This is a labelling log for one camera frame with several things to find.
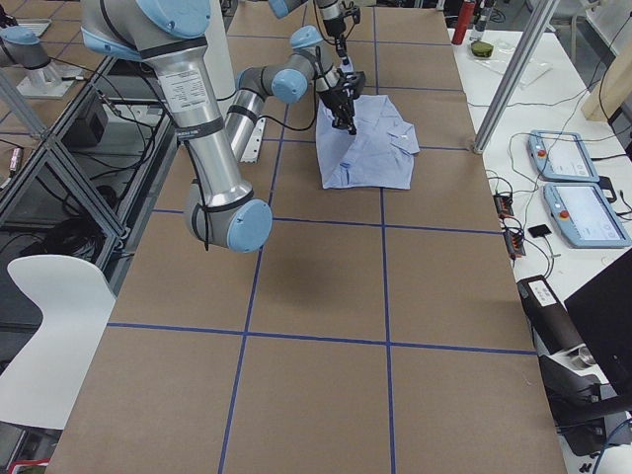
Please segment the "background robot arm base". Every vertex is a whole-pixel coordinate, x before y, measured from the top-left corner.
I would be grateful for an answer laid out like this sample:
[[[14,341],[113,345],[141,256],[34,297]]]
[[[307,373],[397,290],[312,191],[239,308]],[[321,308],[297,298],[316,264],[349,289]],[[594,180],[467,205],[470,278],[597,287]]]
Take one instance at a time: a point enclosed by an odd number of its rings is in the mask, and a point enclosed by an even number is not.
[[[1,67],[21,66],[26,77],[18,84],[20,93],[27,98],[60,99],[72,85],[63,80],[62,69],[49,57],[40,39],[30,29],[11,26],[1,30]]]

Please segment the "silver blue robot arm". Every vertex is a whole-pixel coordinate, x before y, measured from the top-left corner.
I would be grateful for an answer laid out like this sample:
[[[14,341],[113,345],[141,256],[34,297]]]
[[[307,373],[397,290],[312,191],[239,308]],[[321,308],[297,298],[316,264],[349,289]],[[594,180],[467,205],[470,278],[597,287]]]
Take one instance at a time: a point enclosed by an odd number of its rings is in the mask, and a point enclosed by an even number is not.
[[[304,0],[270,0],[269,6],[278,19],[288,16]],[[360,8],[353,1],[314,0],[312,2],[316,18],[321,20],[325,28],[328,43],[335,47],[345,71],[353,69],[353,63],[348,54],[347,38],[354,27],[360,23]]]
[[[268,97],[297,102],[312,87],[332,115],[332,126],[356,134],[355,101],[365,75],[351,69],[347,17],[358,6],[342,1],[317,4],[327,38],[313,26],[290,38],[292,53],[282,64],[244,70],[227,112],[220,111],[203,57],[211,7],[206,1],[85,1],[85,45],[103,55],[149,65],[155,72],[180,142],[194,164],[186,210],[190,232],[205,245],[248,253],[269,238],[273,214],[255,198],[238,168]]]

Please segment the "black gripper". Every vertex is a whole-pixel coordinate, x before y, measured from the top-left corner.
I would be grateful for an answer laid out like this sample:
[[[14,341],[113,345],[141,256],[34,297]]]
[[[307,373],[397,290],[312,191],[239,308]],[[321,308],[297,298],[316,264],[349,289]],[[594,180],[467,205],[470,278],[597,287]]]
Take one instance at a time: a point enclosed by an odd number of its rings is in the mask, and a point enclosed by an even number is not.
[[[355,103],[365,85],[363,71],[332,71],[322,77],[324,85],[320,99],[333,114],[332,127],[346,129],[349,135],[356,135]]]
[[[350,65],[345,33],[346,18],[351,17],[354,24],[359,23],[359,6],[356,4],[329,4],[320,7],[320,15],[329,37],[334,38],[337,55],[344,66]]]

